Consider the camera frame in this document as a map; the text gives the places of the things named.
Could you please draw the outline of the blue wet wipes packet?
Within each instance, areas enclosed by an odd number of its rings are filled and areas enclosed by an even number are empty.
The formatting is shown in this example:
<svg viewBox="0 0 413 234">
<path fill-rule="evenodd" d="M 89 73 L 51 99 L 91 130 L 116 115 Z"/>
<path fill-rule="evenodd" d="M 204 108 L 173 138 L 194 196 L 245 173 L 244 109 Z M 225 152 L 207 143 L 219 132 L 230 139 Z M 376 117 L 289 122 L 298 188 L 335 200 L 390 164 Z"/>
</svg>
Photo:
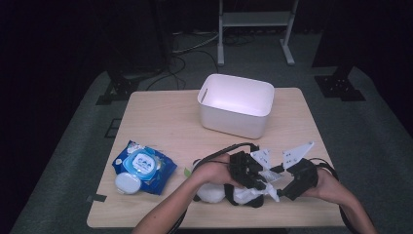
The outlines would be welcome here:
<svg viewBox="0 0 413 234">
<path fill-rule="evenodd" d="M 160 151 L 130 140 L 112 167 L 120 193 L 132 195 L 143 191 L 161 195 L 177 165 Z"/>
</svg>

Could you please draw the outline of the panda plush toy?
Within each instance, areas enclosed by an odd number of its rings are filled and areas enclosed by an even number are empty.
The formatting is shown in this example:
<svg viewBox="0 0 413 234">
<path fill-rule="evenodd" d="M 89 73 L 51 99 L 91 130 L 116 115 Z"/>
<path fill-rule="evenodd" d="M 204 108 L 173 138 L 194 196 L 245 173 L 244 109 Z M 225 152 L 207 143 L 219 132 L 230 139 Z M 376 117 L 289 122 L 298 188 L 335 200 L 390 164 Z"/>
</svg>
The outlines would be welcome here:
<svg viewBox="0 0 413 234">
<path fill-rule="evenodd" d="M 233 192 L 235 188 L 237 187 L 234 187 L 231 184 L 206 183 L 198 190 L 196 196 L 194 197 L 194 200 L 203 201 L 206 203 L 220 203 L 223 199 L 227 199 L 233 206 L 239 206 L 240 204 L 237 204 L 233 198 Z M 266 196 L 270 195 L 264 195 L 262 197 L 259 197 L 257 200 L 253 202 L 248 202 L 246 205 L 243 206 L 260 208 L 263 206 L 264 198 Z"/>
</svg>

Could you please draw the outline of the person's right hand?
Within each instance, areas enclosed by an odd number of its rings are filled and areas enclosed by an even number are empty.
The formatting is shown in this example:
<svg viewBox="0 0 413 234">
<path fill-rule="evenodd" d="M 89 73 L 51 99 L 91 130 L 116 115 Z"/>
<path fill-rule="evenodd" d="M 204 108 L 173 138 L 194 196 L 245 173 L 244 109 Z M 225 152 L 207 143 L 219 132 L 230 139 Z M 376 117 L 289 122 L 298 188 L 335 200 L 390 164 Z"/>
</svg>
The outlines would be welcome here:
<svg viewBox="0 0 413 234">
<path fill-rule="evenodd" d="M 306 190 L 302 196 L 332 202 L 340 189 L 340 182 L 325 169 L 318 169 L 318 176 L 318 184 Z"/>
</svg>

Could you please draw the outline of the white plastic storage box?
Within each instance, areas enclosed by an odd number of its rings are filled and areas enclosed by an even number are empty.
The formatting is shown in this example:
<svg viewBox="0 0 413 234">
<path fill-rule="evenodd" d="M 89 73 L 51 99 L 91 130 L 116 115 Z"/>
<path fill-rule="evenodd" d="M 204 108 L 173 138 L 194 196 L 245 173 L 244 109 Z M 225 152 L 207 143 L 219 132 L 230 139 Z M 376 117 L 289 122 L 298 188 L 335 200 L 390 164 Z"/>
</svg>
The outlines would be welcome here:
<svg viewBox="0 0 413 234">
<path fill-rule="evenodd" d="M 275 92 L 268 82 L 211 74 L 197 97 L 201 124 L 225 134 L 260 138 L 272 111 Z"/>
</svg>

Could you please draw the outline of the white metal stand frame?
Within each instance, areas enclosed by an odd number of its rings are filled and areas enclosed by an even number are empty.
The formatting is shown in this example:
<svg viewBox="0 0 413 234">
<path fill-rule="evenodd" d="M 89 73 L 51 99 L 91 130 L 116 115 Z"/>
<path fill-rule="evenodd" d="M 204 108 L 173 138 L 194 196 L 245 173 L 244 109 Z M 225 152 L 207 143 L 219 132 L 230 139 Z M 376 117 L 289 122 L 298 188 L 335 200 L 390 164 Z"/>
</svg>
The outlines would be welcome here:
<svg viewBox="0 0 413 234">
<path fill-rule="evenodd" d="M 282 51 L 288 65 L 294 65 L 295 60 L 289 49 L 289 39 L 295 21 L 299 0 L 293 0 L 289 11 L 284 12 L 246 12 L 226 13 L 223 11 L 223 0 L 218 1 L 218 42 L 217 42 L 217 64 L 224 65 L 224 43 L 223 33 L 229 27 L 270 27 L 284 26 L 285 34 L 280 40 Z"/>
</svg>

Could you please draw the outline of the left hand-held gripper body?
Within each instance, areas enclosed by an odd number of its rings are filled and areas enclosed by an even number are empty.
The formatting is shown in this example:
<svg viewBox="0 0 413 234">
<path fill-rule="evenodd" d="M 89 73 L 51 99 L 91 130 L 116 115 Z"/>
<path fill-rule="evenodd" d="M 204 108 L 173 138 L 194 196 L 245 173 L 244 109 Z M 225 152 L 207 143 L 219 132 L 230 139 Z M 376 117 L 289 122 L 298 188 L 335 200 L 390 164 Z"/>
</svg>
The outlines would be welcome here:
<svg viewBox="0 0 413 234">
<path fill-rule="evenodd" d="M 229 170 L 231 177 L 246 188 L 252 188 L 250 185 L 252 179 L 265 181 L 265 178 L 260 175 L 263 167 L 244 151 L 230 156 Z"/>
</svg>

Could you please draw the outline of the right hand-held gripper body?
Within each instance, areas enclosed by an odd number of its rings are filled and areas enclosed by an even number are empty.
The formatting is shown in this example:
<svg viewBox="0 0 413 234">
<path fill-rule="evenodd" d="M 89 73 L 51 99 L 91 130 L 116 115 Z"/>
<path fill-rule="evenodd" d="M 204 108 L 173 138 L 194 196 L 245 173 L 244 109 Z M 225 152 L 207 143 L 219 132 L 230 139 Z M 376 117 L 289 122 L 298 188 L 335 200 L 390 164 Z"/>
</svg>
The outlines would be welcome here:
<svg viewBox="0 0 413 234">
<path fill-rule="evenodd" d="M 318 173 L 316 166 L 305 158 L 312 149 L 314 143 L 309 141 L 295 148 L 285 150 L 282 153 L 284 169 L 292 174 L 293 180 L 299 185 L 300 197 L 306 190 L 318 184 Z"/>
</svg>

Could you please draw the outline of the person's left hand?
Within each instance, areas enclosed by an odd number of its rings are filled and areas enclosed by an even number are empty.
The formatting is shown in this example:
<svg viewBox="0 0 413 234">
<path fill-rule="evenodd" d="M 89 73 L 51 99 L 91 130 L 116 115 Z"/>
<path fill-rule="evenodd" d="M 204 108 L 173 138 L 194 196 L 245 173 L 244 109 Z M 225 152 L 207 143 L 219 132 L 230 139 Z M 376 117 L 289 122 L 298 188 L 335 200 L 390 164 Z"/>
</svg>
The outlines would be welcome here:
<svg viewBox="0 0 413 234">
<path fill-rule="evenodd" d="M 212 161 L 201 164 L 189 177 L 190 184 L 199 189 L 206 183 L 231 184 L 241 187 L 230 175 L 230 155 L 222 154 Z"/>
</svg>

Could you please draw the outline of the black stand with base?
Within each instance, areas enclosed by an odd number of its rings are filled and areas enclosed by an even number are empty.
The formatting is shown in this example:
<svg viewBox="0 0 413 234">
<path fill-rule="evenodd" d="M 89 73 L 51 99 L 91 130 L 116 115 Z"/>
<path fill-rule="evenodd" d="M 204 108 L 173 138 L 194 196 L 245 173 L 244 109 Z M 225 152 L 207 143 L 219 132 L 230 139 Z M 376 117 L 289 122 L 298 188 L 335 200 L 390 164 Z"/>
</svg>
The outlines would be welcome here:
<svg viewBox="0 0 413 234">
<path fill-rule="evenodd" d="M 365 101 L 360 90 L 349 80 L 353 65 L 342 64 L 331 75 L 318 75 L 315 80 L 325 98 L 339 98 L 342 101 Z"/>
<path fill-rule="evenodd" d="M 105 64 L 110 82 L 103 95 L 100 95 L 96 105 L 109 105 L 113 101 L 128 100 L 140 83 L 135 70 L 124 63 L 108 59 Z"/>
</svg>

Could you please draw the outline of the white wet wipe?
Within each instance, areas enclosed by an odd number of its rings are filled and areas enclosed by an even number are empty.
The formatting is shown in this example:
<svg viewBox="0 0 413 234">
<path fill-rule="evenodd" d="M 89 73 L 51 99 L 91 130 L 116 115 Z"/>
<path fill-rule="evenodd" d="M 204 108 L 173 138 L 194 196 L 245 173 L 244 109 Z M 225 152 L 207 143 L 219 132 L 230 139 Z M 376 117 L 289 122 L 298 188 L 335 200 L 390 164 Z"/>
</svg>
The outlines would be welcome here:
<svg viewBox="0 0 413 234">
<path fill-rule="evenodd" d="M 246 205 L 248 202 L 253 202 L 264 195 L 270 195 L 276 202 L 280 200 L 280 197 L 277 194 L 277 189 L 272 183 L 282 176 L 272 171 L 264 171 L 263 173 L 260 173 L 260 175 L 265 178 L 264 188 L 262 190 L 258 190 L 257 188 L 234 189 L 233 198 L 237 204 Z"/>
</svg>

